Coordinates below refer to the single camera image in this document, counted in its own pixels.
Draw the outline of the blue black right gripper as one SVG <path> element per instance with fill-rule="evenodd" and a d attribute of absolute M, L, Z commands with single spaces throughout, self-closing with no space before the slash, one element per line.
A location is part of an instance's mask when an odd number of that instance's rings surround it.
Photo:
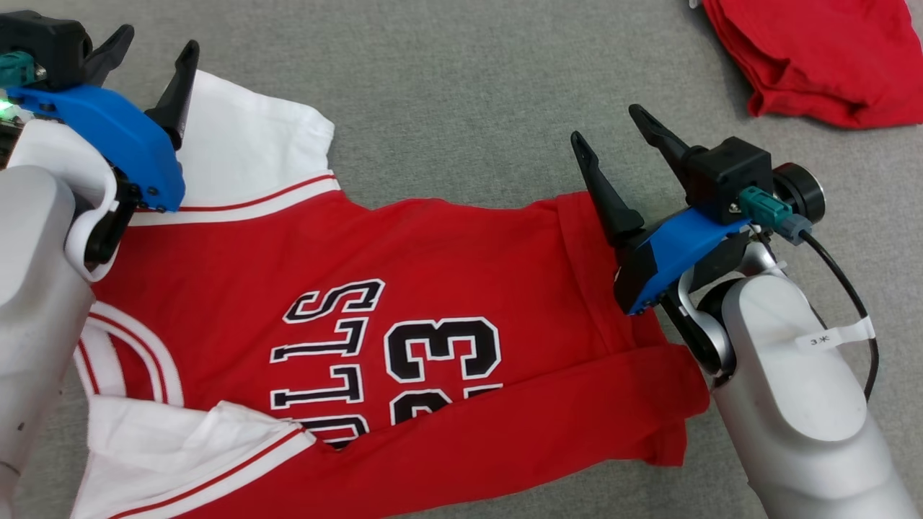
<path fill-rule="evenodd" d="M 688 163 L 702 146 L 689 146 L 640 103 L 629 106 L 629 115 L 649 146 L 659 150 L 678 181 L 689 181 Z M 606 242 L 617 253 L 619 270 L 614 276 L 614 299 L 626 315 L 640 314 L 687 270 L 706 257 L 729 236 L 741 233 L 747 219 L 716 223 L 697 209 L 679 211 L 627 246 L 643 232 L 642 216 L 627 204 L 602 172 L 596 152 L 579 131 L 570 134 L 570 144 L 586 190 L 596 208 Z"/>

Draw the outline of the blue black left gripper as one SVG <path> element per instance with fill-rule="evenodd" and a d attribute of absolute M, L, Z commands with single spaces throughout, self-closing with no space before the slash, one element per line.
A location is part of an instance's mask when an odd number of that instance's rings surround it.
<path fill-rule="evenodd" d="M 89 85 L 62 92 L 25 86 L 7 91 L 10 102 L 68 125 L 115 172 L 118 206 L 103 211 L 101 223 L 90 226 L 82 254 L 83 262 L 92 264 L 112 259 L 136 209 L 176 211 L 187 190 L 176 151 L 182 147 L 187 125 L 199 43 L 188 40 L 159 101 L 143 112 L 121 94 L 101 88 L 109 73 L 121 66 L 134 35 L 133 25 L 121 25 L 89 53 L 84 61 L 84 83 Z"/>

